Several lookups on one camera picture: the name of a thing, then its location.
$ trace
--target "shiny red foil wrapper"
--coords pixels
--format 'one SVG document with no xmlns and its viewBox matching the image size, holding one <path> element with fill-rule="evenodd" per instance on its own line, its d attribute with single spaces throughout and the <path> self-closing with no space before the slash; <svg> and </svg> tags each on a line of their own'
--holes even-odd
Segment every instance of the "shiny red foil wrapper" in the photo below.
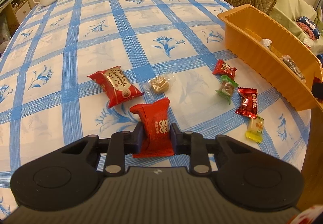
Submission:
<svg viewBox="0 0 323 224">
<path fill-rule="evenodd" d="M 121 71 L 120 66 L 98 71 L 88 77 L 99 84 L 109 97 L 110 101 L 108 108 L 144 94 L 129 82 Z"/>
<path fill-rule="evenodd" d="M 218 60 L 216 63 L 215 69 L 212 72 L 212 74 L 221 74 L 221 75 L 227 75 L 229 76 L 232 80 L 235 78 L 235 71 L 237 68 L 232 68 L 229 65 L 227 65 L 224 60 Z"/>
<path fill-rule="evenodd" d="M 130 112 L 139 115 L 147 136 L 140 153 L 133 154 L 133 157 L 174 155 L 167 118 L 169 103 L 168 98 L 163 98 L 152 104 L 138 104 L 130 108 Z"/>
<path fill-rule="evenodd" d="M 238 88 L 238 92 L 241 95 L 241 105 L 235 111 L 237 114 L 256 118 L 257 117 L 257 89 L 251 88 Z"/>
</svg>

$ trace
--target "orange basket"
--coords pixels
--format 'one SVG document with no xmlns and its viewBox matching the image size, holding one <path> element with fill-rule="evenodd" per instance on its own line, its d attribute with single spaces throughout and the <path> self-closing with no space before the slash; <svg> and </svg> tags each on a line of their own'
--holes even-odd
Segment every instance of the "orange basket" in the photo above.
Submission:
<svg viewBox="0 0 323 224">
<path fill-rule="evenodd" d="M 225 23 L 225 46 L 264 77 L 277 91 L 302 111 L 321 105 L 312 95 L 314 77 L 322 78 L 319 59 L 292 33 L 255 7 L 245 4 L 218 14 Z M 261 39 L 272 41 L 271 50 Z M 306 83 L 280 60 L 289 55 Z"/>
</svg>

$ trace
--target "blue and white tablecloth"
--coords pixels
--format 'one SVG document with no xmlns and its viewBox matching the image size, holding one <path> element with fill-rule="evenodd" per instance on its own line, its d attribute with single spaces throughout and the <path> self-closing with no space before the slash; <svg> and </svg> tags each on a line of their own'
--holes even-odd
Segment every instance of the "blue and white tablecloth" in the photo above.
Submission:
<svg viewBox="0 0 323 224">
<path fill-rule="evenodd" d="M 133 130 L 130 113 L 147 96 L 107 109 L 108 98 L 87 77 L 120 65 L 143 90 L 156 75 L 176 81 L 161 97 L 169 122 L 205 138 L 227 134 L 301 169 L 310 110 L 297 112 L 269 83 L 224 47 L 223 0 L 57 0 L 37 6 L 12 37 L 0 61 L 0 218 L 16 208 L 10 177 L 21 165 L 89 134 Z M 241 87 L 258 89 L 264 140 L 245 138 L 248 119 L 219 97 L 218 59 L 236 67 Z M 211 159 L 213 170 L 216 170 Z M 188 156 L 133 159 L 127 165 L 187 166 Z"/>
</svg>

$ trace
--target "yellow candy wrapper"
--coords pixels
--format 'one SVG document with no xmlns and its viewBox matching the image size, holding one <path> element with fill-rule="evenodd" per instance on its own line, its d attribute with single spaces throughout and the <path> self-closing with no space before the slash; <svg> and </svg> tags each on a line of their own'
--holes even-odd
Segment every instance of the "yellow candy wrapper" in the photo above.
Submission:
<svg viewBox="0 0 323 224">
<path fill-rule="evenodd" d="M 260 116 L 249 120 L 248 129 L 245 133 L 246 138 L 249 138 L 257 143 L 262 142 L 262 132 L 264 128 L 264 119 Z"/>
</svg>

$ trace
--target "wooden floor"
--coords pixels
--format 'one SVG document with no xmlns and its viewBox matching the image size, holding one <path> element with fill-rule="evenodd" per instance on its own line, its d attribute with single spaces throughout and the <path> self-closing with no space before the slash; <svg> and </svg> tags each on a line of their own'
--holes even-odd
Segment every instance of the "wooden floor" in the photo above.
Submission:
<svg viewBox="0 0 323 224">
<path fill-rule="evenodd" d="M 302 168 L 304 190 L 297 204 L 305 210 L 315 204 L 323 204 L 323 112 L 312 109 L 311 129 Z"/>
</svg>

